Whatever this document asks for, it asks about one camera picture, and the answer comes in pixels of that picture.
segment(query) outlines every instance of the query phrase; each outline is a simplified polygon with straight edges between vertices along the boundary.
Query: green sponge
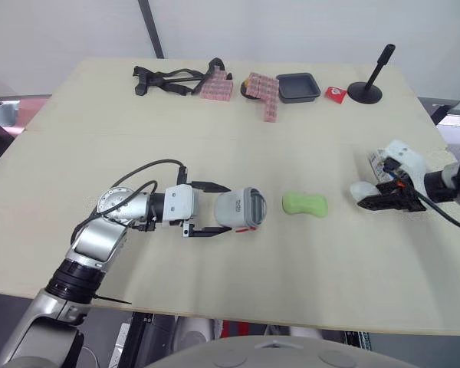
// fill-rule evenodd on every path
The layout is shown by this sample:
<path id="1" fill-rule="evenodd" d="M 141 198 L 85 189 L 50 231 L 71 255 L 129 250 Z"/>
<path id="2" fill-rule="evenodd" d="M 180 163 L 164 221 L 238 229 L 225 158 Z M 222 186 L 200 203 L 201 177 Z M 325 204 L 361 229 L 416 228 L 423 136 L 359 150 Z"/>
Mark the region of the green sponge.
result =
<path id="1" fill-rule="evenodd" d="M 283 194 L 283 210 L 289 215 L 310 213 L 317 217 L 325 217 L 329 212 L 327 200 L 323 195 L 306 195 L 297 192 Z"/>

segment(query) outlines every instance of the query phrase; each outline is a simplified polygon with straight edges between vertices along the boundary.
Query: metal pole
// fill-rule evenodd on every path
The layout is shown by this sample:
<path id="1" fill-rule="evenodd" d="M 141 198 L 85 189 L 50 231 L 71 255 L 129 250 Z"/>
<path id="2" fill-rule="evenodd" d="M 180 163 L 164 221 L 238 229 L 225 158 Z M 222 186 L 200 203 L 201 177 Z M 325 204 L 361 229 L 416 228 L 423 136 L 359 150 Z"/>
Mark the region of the metal pole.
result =
<path id="1" fill-rule="evenodd" d="M 160 44 L 159 35 L 156 33 L 155 21 L 153 20 L 152 10 L 150 9 L 150 3 L 148 0 L 138 0 L 140 4 L 141 14 L 143 15 L 143 20 L 145 21 L 146 30 L 152 41 L 153 50 L 155 55 L 159 59 L 164 59 L 162 45 Z"/>

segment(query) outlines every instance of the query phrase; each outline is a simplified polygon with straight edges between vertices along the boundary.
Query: wooden table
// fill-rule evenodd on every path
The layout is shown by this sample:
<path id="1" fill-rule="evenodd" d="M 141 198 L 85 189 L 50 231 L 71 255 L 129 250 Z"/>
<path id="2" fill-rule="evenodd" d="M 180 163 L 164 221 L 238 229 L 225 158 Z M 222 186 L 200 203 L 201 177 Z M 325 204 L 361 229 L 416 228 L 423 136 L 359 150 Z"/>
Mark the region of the wooden table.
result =
<path id="1" fill-rule="evenodd" d="M 73 227 L 124 173 L 162 158 L 182 160 L 189 180 L 259 188 L 268 216 L 256 232 L 182 238 L 180 228 L 131 232 L 99 294 L 115 308 L 341 330 L 460 334 L 460 229 L 433 211 L 369 212 L 351 199 L 373 182 L 367 154 L 393 139 L 431 170 L 453 158 L 402 75 L 385 67 L 383 99 L 362 105 L 320 97 L 280 104 L 278 121 L 242 98 L 249 72 L 311 72 L 324 92 L 366 80 L 371 66 L 227 62 L 230 102 L 150 88 L 133 92 L 140 65 L 204 71 L 206 61 L 87 59 L 0 159 L 0 293 L 33 297 L 68 250 Z M 128 182 L 175 184 L 175 166 Z M 288 190 L 327 197 L 326 218 L 286 215 Z M 201 225 L 213 195 L 201 194 Z M 460 206 L 444 204 L 460 219 Z"/>

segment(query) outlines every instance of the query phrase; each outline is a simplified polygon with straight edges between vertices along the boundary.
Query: red label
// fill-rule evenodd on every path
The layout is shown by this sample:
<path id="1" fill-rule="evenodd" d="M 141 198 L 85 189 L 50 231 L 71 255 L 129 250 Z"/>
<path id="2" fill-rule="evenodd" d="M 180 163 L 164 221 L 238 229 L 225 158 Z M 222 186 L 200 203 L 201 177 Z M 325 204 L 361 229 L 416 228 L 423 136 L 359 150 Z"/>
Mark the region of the red label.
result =
<path id="1" fill-rule="evenodd" d="M 341 104 L 343 103 L 344 97 L 346 96 L 346 91 L 337 87 L 329 87 L 327 88 L 325 95 L 331 100 L 336 101 L 338 104 Z"/>

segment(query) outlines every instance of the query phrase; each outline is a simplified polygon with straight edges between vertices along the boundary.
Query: black strap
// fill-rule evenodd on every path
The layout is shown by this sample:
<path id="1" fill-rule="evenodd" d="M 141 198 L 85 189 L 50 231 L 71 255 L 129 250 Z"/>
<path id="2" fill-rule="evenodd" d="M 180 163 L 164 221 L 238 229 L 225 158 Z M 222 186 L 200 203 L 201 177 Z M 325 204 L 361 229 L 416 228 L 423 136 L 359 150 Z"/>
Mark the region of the black strap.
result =
<path id="1" fill-rule="evenodd" d="M 139 83 L 135 87 L 135 93 L 138 96 L 143 96 L 148 91 L 149 86 L 158 87 L 166 92 L 175 92 L 183 96 L 188 93 L 198 94 L 202 88 L 202 85 L 212 76 L 215 71 L 215 67 L 219 67 L 220 70 L 225 70 L 225 65 L 223 61 L 217 57 L 209 62 L 209 68 L 206 74 L 201 73 L 200 71 L 194 71 L 192 69 L 178 69 L 176 71 L 170 71 L 169 73 L 163 73 L 162 71 L 152 72 L 144 67 L 135 67 L 133 70 L 133 76 L 139 77 Z M 179 73 L 187 73 L 192 76 L 191 81 L 199 81 L 199 83 L 194 88 L 189 88 L 187 86 L 176 84 L 174 82 L 188 81 L 186 78 L 180 78 L 175 80 L 166 80 L 166 77 L 174 77 Z"/>

